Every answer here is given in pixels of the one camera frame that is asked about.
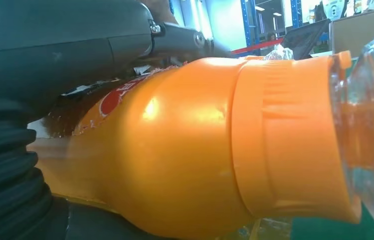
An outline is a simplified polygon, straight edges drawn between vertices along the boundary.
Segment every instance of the blue shelf post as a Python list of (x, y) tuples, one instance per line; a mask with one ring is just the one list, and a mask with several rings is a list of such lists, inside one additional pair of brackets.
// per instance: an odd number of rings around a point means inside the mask
[(172, 1), (171, 0), (169, 0), (169, 8), (171, 10), (171, 13), (174, 14), (173, 5), (172, 5)]
[(243, 24), (244, 24), (244, 34), (246, 36), (246, 45), (250, 47), (252, 45), (251, 37), (250, 37), (250, 26), (249, 26), (249, 18), (247, 17), (247, 6), (246, 0), (241, 1), (241, 10), (243, 12)]
[(300, 0), (290, 0), (291, 2), (291, 17), (293, 20), (293, 28), (299, 28), (303, 25), (302, 22), (302, 3)]
[[(249, 0), (250, 3), (250, 10), (252, 12), (252, 18), (253, 18), (253, 25), (255, 27), (254, 30), (254, 44), (259, 44), (259, 21), (257, 20), (257, 14), (256, 14), (256, 1), (255, 0)], [(259, 56), (260, 55), (260, 49), (255, 51), (255, 55)]]

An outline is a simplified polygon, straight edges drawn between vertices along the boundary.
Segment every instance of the plastic bottle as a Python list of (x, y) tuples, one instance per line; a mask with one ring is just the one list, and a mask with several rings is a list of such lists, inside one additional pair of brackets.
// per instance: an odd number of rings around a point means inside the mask
[(346, 79), (350, 65), (348, 52), (201, 59), (126, 83), (29, 148), (55, 194), (163, 237), (263, 217), (357, 223), (360, 199), (374, 216), (374, 42)]

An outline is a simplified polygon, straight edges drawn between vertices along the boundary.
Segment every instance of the white wall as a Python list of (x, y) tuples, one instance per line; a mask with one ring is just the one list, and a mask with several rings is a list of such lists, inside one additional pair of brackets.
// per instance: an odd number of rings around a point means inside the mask
[[(302, 22), (309, 22), (309, 8), (314, 8), (315, 5), (318, 5), (321, 0), (301, 0), (302, 6)], [(282, 0), (284, 6), (284, 22), (285, 27), (293, 26), (292, 16), (291, 16), (291, 2), (290, 0)]]
[(215, 41), (230, 50), (245, 48), (246, 37), (240, 0), (205, 1)]
[(285, 27), (293, 26), (293, 19), (291, 16), (291, 2), (290, 0), (282, 0), (282, 6), (284, 7), (284, 25)]
[(182, 15), (181, 1), (182, 0), (171, 0), (176, 21), (179, 25), (185, 26), (184, 17)]

